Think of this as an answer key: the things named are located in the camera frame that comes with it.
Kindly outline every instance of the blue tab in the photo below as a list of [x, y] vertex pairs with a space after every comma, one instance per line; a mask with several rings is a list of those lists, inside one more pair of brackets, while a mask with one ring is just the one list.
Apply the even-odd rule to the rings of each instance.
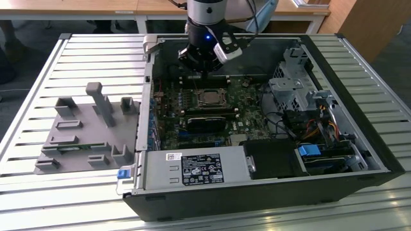
[[297, 148], [297, 151], [300, 153], [300, 156], [311, 156], [311, 155], [320, 155], [320, 149], [315, 144], [309, 145], [302, 145], [301, 147]]
[[117, 172], [117, 179], [128, 179], [130, 178], [130, 170], [129, 169], [120, 169]]

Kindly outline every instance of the warning label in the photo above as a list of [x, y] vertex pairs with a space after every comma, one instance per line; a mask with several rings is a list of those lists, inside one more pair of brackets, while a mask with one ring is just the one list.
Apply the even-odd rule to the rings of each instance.
[[182, 184], [222, 183], [220, 154], [181, 156]]

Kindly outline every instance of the wooden table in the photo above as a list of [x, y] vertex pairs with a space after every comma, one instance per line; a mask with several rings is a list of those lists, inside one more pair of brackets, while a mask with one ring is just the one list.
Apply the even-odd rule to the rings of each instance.
[[0, 0], [0, 19], [133, 20], [138, 0]]
[[[278, 0], [270, 21], [309, 21], [307, 33], [316, 33], [324, 17], [329, 15], [328, 9], [296, 8], [290, 0]], [[138, 0], [137, 27], [140, 33], [146, 33], [146, 20], [185, 20], [186, 11], [176, 8], [168, 0]]]

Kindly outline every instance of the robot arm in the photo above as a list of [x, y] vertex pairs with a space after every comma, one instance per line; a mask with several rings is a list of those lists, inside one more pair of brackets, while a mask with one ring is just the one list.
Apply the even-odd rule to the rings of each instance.
[[[186, 0], [185, 4], [178, 4], [173, 0], [169, 1], [188, 11], [188, 46], [180, 50], [178, 60], [186, 68], [201, 73], [201, 76], [205, 77], [208, 72], [217, 70], [226, 61], [241, 55], [242, 49], [246, 48], [252, 39], [237, 39], [229, 30], [228, 23], [237, 22], [237, 20], [225, 20], [229, 0]], [[258, 12], [256, 12], [254, 0], [242, 1], [248, 4], [245, 4], [244, 10], [250, 10], [253, 14], [246, 30], [257, 34], [268, 24], [277, 0], [262, 0], [264, 3]], [[238, 2], [238, 0], [234, 0], [229, 7], [241, 7]]]

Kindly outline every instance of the metal slatted platform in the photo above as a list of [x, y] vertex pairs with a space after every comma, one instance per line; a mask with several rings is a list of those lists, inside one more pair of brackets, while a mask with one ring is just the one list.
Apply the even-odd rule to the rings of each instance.
[[[90, 103], [85, 85], [98, 81], [110, 102], [124, 96], [140, 100], [142, 35], [73, 35], [58, 40], [0, 145], [0, 230], [305, 231], [409, 226], [409, 109], [344, 39], [311, 38], [407, 170], [403, 176], [336, 203], [146, 223], [116, 194], [116, 170], [33, 175], [58, 96]], [[320, 73], [315, 75], [327, 89]]]

